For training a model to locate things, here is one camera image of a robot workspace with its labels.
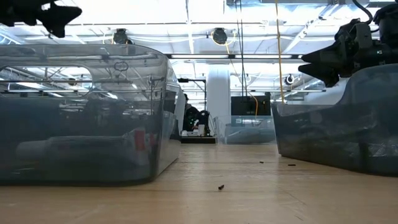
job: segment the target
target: yellow cable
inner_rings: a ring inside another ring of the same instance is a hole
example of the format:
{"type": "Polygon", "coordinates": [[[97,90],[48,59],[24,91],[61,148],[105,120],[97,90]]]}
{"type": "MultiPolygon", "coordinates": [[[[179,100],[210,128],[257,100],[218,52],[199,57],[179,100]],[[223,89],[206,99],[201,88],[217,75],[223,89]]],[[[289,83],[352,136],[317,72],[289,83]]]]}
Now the yellow cable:
{"type": "Polygon", "coordinates": [[[228,45],[225,45],[225,47],[226,47],[226,52],[229,54],[229,47],[228,47],[228,45]]]}
{"type": "Polygon", "coordinates": [[[284,104],[285,96],[284,96],[284,88],[283,88],[283,84],[282,84],[282,52],[281,52],[281,48],[280,48],[278,0],[275,0],[275,8],[276,8],[276,28],[277,28],[278,55],[279,55],[279,85],[280,85],[280,95],[282,97],[282,104],[284,104]]]}
{"type": "MultiPolygon", "coordinates": [[[[240,79],[239,76],[238,76],[238,72],[236,71],[235,66],[234,66],[234,63],[232,62],[232,60],[231,60],[231,64],[232,64],[232,67],[233,67],[234,70],[235,70],[235,74],[236,74],[236,76],[238,77],[239,82],[240,82],[240,83],[242,84],[242,86],[243,86],[243,83],[242,83],[241,79],[240,79]]],[[[257,121],[257,112],[258,112],[258,110],[259,110],[259,102],[257,101],[257,98],[256,98],[255,96],[253,96],[250,92],[249,92],[248,94],[249,94],[251,97],[254,98],[254,101],[256,101],[256,113],[255,113],[255,116],[254,116],[254,120],[257,121]]]]}

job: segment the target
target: industrial ceiling beam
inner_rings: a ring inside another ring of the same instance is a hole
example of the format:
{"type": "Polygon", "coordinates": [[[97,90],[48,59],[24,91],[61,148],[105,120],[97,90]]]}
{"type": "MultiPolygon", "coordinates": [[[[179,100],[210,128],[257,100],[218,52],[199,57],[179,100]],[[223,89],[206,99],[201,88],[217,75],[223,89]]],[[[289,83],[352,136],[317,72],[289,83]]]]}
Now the industrial ceiling beam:
{"type": "Polygon", "coordinates": [[[14,42],[15,44],[29,44],[26,40],[4,31],[4,29],[1,27],[0,36],[14,42]]]}
{"type": "MultiPolygon", "coordinates": [[[[280,93],[280,90],[275,89],[248,89],[251,93],[253,92],[270,92],[280,93]]],[[[183,90],[185,93],[201,93],[201,90],[183,90]]],[[[242,90],[231,90],[231,92],[242,92],[242,90]]],[[[283,90],[284,93],[324,93],[326,90],[283,90]]]]}
{"type": "MultiPolygon", "coordinates": [[[[128,27],[128,26],[176,26],[176,25],[181,25],[185,26],[187,25],[186,22],[127,22],[127,23],[99,23],[99,24],[68,24],[66,27],[81,27],[81,26],[88,26],[90,28],[98,28],[98,27],[103,27],[103,28],[113,28],[113,27],[128,27]]],[[[216,25],[216,26],[226,26],[226,25],[232,25],[236,26],[236,22],[191,22],[191,25],[216,25]]],[[[243,22],[243,25],[254,25],[254,26],[261,26],[264,25],[263,22],[243,22]]],[[[15,27],[27,27],[26,24],[24,23],[17,23],[15,24],[15,27]]],[[[43,24],[37,24],[36,27],[43,27],[43,24]]]]}
{"type": "Polygon", "coordinates": [[[331,16],[334,12],[336,12],[339,8],[341,8],[341,5],[329,5],[325,7],[321,13],[319,13],[317,18],[314,18],[311,21],[308,21],[304,28],[293,38],[293,40],[290,41],[288,46],[283,50],[283,54],[287,54],[289,51],[291,51],[302,39],[304,39],[308,31],[312,28],[315,27],[317,24],[319,24],[324,18],[331,16]]]}
{"type": "Polygon", "coordinates": [[[76,34],[72,34],[72,37],[75,38],[77,41],[79,41],[81,44],[87,44],[84,40],[82,40],[79,36],[76,34]]]}
{"type": "MultiPolygon", "coordinates": [[[[235,60],[235,59],[243,59],[252,60],[252,59],[261,59],[261,60],[276,60],[279,59],[279,55],[277,54],[165,54],[168,59],[180,59],[180,60],[235,60]]],[[[282,54],[281,59],[291,59],[291,60],[301,60],[300,54],[282,54]]]]}
{"type": "Polygon", "coordinates": [[[192,38],[192,26],[191,26],[191,19],[189,16],[189,0],[185,0],[185,9],[187,10],[187,26],[188,26],[188,43],[189,43],[189,50],[191,54],[195,53],[195,49],[193,48],[193,38],[192,38]]]}

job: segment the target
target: ceiling light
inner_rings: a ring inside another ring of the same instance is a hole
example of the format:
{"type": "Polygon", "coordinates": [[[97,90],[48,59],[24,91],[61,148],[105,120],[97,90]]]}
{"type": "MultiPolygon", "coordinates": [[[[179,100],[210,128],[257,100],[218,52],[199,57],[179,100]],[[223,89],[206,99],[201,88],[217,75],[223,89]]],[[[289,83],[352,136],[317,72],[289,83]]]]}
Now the ceiling light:
{"type": "Polygon", "coordinates": [[[37,83],[28,83],[28,82],[17,82],[15,84],[26,86],[26,87],[29,87],[29,88],[35,88],[35,89],[43,89],[43,87],[44,87],[44,86],[39,85],[37,83]]]}
{"type": "Polygon", "coordinates": [[[285,77],[285,84],[292,85],[294,83],[294,76],[292,74],[285,77]]]}
{"type": "MultiPolygon", "coordinates": [[[[236,58],[242,58],[242,55],[236,55],[236,58]]],[[[291,59],[292,55],[281,55],[281,59],[291,59]]],[[[243,55],[243,58],[251,59],[278,59],[279,55],[243,55]]]]}
{"type": "Polygon", "coordinates": [[[172,55],[172,59],[218,59],[218,58],[228,58],[228,55],[190,55],[190,54],[180,54],[172,55]]]}
{"type": "Polygon", "coordinates": [[[110,98],[112,98],[112,99],[115,99],[115,100],[118,99],[118,96],[116,96],[115,94],[112,94],[112,93],[108,93],[108,96],[109,96],[110,98]]]}
{"type": "MultiPolygon", "coordinates": [[[[183,90],[184,92],[187,93],[202,93],[202,90],[183,90]]],[[[280,93],[280,90],[270,90],[270,89],[256,89],[256,90],[250,90],[248,89],[249,92],[270,92],[270,93],[280,93]]],[[[242,92],[242,90],[231,90],[231,92],[242,92]]],[[[326,92],[326,90],[283,90],[284,93],[322,93],[326,92]]]]}
{"type": "Polygon", "coordinates": [[[63,97],[63,96],[61,96],[59,94],[56,94],[56,93],[50,93],[50,94],[53,95],[53,96],[56,96],[56,97],[63,97]]]}
{"type": "Polygon", "coordinates": [[[112,42],[115,44],[134,44],[134,42],[129,39],[126,32],[126,29],[117,29],[116,33],[113,34],[112,42]]]}
{"type": "Polygon", "coordinates": [[[74,90],[43,90],[43,92],[45,92],[45,93],[53,93],[53,92],[57,92],[57,93],[73,93],[74,90]]]}
{"type": "Polygon", "coordinates": [[[216,28],[213,32],[213,40],[217,44],[224,45],[226,44],[228,37],[223,28],[216,28]]]}

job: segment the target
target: white column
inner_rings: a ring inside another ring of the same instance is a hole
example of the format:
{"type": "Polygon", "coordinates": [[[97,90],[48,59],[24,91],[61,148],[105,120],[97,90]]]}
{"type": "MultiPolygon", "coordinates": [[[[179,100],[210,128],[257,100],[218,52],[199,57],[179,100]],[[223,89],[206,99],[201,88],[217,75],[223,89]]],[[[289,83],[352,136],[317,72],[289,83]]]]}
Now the white column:
{"type": "MultiPolygon", "coordinates": [[[[229,65],[210,65],[207,76],[207,111],[226,125],[231,122],[231,83],[229,65]]],[[[215,132],[210,125],[211,134],[215,132]]]]}
{"type": "Polygon", "coordinates": [[[179,92],[177,93],[177,102],[175,104],[175,115],[178,120],[178,131],[179,133],[182,132],[182,127],[184,123],[184,112],[185,112],[185,96],[184,92],[182,89],[179,89],[179,92]]]}

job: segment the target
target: clear plastic bin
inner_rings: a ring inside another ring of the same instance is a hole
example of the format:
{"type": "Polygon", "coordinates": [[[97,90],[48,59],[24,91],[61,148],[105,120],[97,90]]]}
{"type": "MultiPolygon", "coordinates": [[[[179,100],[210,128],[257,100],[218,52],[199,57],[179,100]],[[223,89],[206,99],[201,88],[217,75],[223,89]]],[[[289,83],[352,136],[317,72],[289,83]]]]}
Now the clear plastic bin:
{"type": "Polygon", "coordinates": [[[266,144],[275,140],[271,116],[224,116],[215,121],[218,144],[266,144]]]}
{"type": "Polygon", "coordinates": [[[160,52],[2,45],[0,65],[1,184],[139,184],[178,157],[185,98],[160,52]]]}
{"type": "Polygon", "coordinates": [[[356,72],[334,105],[273,103],[279,153],[342,169],[398,176],[397,70],[398,64],[392,64],[356,72]]]}

